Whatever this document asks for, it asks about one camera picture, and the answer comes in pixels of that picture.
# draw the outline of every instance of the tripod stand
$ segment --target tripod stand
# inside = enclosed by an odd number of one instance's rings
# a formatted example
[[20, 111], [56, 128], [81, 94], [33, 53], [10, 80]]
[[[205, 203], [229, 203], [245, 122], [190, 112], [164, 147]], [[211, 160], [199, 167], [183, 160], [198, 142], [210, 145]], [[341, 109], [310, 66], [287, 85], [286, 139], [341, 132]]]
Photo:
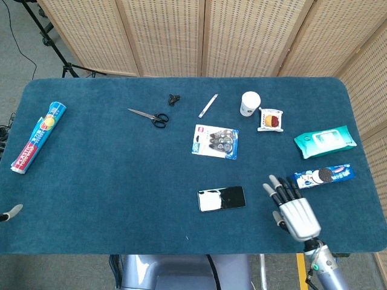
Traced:
[[36, 25], [39, 27], [39, 29], [41, 30], [41, 34], [44, 36], [44, 38], [47, 39], [47, 41], [50, 42], [51, 44], [51, 47], [53, 48], [53, 50], [55, 51], [55, 53], [58, 55], [58, 57], [60, 58], [60, 60], [63, 62], [63, 71], [62, 71], [62, 77], [65, 77], [66, 73], [69, 72], [73, 77], [79, 77], [78, 74], [74, 71], [73, 68], [80, 68], [80, 69], [84, 69], [85, 71], [89, 71], [91, 72], [91, 77], [95, 77], [96, 74], [103, 74], [104, 76], [106, 74], [104, 74], [103, 72], [99, 72], [99, 71], [95, 71], [93, 69], [89, 69], [89, 68], [84, 68], [82, 66], [79, 66], [79, 65], [74, 65], [72, 64], [71, 62], [67, 62], [67, 60], [64, 58], [64, 56], [62, 55], [62, 53], [60, 53], [60, 51], [58, 50], [58, 47], [56, 47], [55, 43], [53, 42], [53, 40], [50, 38], [50, 36], [48, 35], [48, 33], [44, 30], [44, 27], [42, 26], [42, 24], [39, 22], [39, 20], [36, 18], [35, 14], [32, 12], [31, 8], [27, 5], [27, 1], [26, 0], [21, 0], [24, 8], [26, 9], [26, 11], [28, 12], [28, 14], [32, 17], [32, 19], [35, 21]]

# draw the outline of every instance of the scissors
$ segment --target scissors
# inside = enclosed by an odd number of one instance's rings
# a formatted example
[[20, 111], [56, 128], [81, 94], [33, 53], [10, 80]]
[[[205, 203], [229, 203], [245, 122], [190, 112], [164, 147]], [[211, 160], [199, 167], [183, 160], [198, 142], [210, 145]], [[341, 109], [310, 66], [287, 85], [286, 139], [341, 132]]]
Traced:
[[165, 128], [166, 123], [169, 121], [168, 116], [166, 114], [164, 114], [164, 113], [159, 113], [159, 114], [155, 114], [155, 115], [149, 115], [147, 113], [144, 113], [144, 112], [141, 112], [141, 111], [137, 111], [137, 110], [133, 110], [133, 109], [128, 109], [128, 110], [133, 112], [133, 113], [136, 113], [138, 115], [141, 115], [141, 116], [144, 116], [144, 117], [147, 117], [147, 118], [151, 119], [153, 125], [155, 127], [158, 127], [158, 128]]

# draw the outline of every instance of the black scissor handle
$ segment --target black scissor handle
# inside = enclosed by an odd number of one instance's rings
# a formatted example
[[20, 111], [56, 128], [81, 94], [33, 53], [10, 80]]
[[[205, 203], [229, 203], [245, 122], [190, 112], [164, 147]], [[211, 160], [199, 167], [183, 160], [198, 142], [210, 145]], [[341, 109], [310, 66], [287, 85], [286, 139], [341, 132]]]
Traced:
[[158, 128], [165, 128], [165, 126], [166, 126], [166, 123], [164, 121], [158, 121], [155, 119], [152, 120], [152, 123], [155, 127], [158, 127]]
[[164, 114], [164, 113], [155, 114], [155, 117], [159, 118], [161, 121], [163, 121], [165, 123], [169, 121], [168, 116], [166, 114]]

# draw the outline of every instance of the smartphone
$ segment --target smartphone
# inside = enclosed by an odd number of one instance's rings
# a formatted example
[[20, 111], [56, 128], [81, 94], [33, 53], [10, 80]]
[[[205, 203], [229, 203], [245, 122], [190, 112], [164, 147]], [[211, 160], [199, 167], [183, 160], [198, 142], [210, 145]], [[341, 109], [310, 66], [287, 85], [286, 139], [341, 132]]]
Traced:
[[243, 187], [233, 186], [208, 189], [198, 192], [199, 210], [201, 212], [226, 210], [245, 207]]

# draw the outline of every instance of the white cup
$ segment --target white cup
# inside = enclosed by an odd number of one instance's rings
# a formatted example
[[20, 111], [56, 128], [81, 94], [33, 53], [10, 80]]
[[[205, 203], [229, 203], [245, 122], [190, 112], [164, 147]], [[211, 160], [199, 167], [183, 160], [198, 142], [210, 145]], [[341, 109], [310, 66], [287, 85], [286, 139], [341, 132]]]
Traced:
[[256, 108], [261, 104], [261, 97], [256, 92], [245, 92], [242, 95], [241, 114], [242, 116], [251, 116]]

